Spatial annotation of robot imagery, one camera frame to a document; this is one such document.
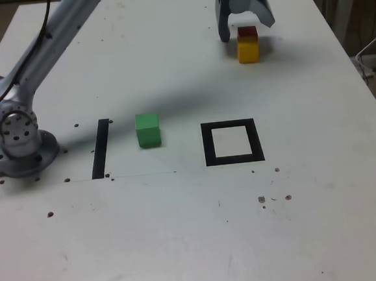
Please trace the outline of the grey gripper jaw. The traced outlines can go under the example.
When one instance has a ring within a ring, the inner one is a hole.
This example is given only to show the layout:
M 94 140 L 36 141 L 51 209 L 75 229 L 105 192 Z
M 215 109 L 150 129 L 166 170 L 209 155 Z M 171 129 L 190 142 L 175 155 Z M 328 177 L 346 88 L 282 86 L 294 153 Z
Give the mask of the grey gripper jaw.
M 229 6 L 232 14 L 252 12 L 264 26 L 272 27 L 275 23 L 268 0 L 229 0 Z
M 225 43 L 230 41 L 229 16 L 237 11 L 235 0 L 216 0 L 216 21 L 220 40 Z

